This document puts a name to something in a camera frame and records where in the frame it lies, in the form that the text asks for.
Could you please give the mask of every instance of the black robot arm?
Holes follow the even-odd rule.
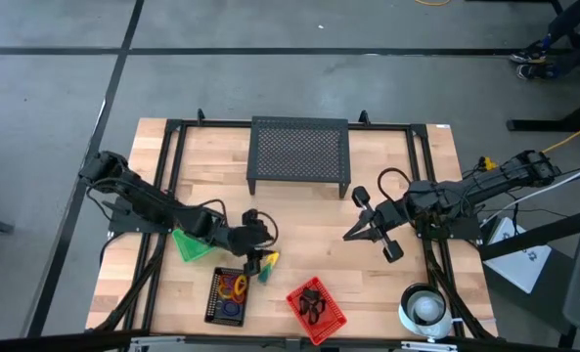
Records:
[[[119,154],[96,154],[85,163],[79,177],[88,186],[88,192],[117,194],[131,203],[134,213],[150,223],[168,229],[180,228],[200,242],[226,249],[236,256],[246,255],[248,276],[258,274],[259,259],[269,252],[262,248],[275,239],[257,218],[255,209],[243,215],[242,226],[228,227],[225,214],[205,207],[205,203],[185,205],[165,194],[129,169],[126,158]]]
[[[423,238],[479,240],[476,205],[516,187],[550,185],[559,174],[543,153],[526,151],[497,168],[462,181],[411,182],[401,199],[387,197],[374,210],[366,189],[357,187],[352,198],[363,210],[357,224],[343,238],[382,241],[383,253],[390,262],[402,257],[403,252],[387,231],[406,223],[417,227]]]

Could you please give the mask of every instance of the wooden table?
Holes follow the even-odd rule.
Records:
[[[130,167],[150,183],[155,176],[165,121],[140,120],[129,158]],[[427,129],[437,180],[461,179],[450,128],[428,125]],[[256,195],[251,196],[245,178],[249,132],[247,128],[189,127],[176,194],[179,200],[190,204],[222,198],[232,225],[240,224],[241,214],[252,207],[272,215],[281,230],[274,246],[281,251],[275,271],[266,286],[253,281],[243,328],[207,324],[203,316],[213,269],[241,268],[245,259],[216,249],[198,261],[184,263],[173,240],[168,238],[152,332],[305,336],[285,297],[318,276],[348,319],[335,337],[417,337],[403,328],[397,315],[403,290],[413,283],[426,282],[422,245],[413,229],[403,226],[389,233],[399,241],[405,256],[388,264],[379,243],[342,240],[342,235],[357,221],[359,211],[350,193],[344,200],[338,198],[337,185],[261,181]],[[373,204],[384,200],[377,189],[377,176],[385,167],[395,166],[411,175],[404,133],[349,131],[349,138],[351,188],[365,186]],[[168,160],[173,158],[175,145],[172,141]],[[425,178],[419,140],[416,148]],[[170,174],[169,164],[164,173],[164,188]],[[393,198],[401,197],[407,189],[406,182],[391,173],[383,178],[383,186]],[[125,234],[107,249],[87,319],[88,328],[102,322],[129,289],[140,238],[140,234]],[[486,321],[484,327],[496,334],[478,253],[463,241],[449,244],[459,294],[478,320]],[[141,325],[145,302],[144,290],[138,300],[134,327]]]

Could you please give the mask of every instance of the green plastic piece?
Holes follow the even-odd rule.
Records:
[[[201,258],[213,249],[213,247],[186,236],[181,230],[174,230],[172,238],[176,243],[176,247],[179,248],[181,258],[186,263]]]

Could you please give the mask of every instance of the red plastic basket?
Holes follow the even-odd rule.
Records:
[[[309,324],[307,316],[300,315],[300,303],[298,302],[298,299],[305,288],[317,289],[322,294],[322,297],[327,301],[325,311],[320,315],[318,323],[314,325]],[[329,338],[329,336],[346,324],[346,317],[341,313],[337,303],[335,303],[331,294],[317,277],[314,277],[303,286],[295,289],[286,297],[286,300],[302,327],[309,334],[309,338],[311,338],[311,342],[315,346],[321,344],[322,341]]]

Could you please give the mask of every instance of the black mesh shelf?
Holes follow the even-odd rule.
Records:
[[[246,178],[251,195],[256,180],[305,181],[338,183],[343,198],[350,184],[348,121],[253,117]]]

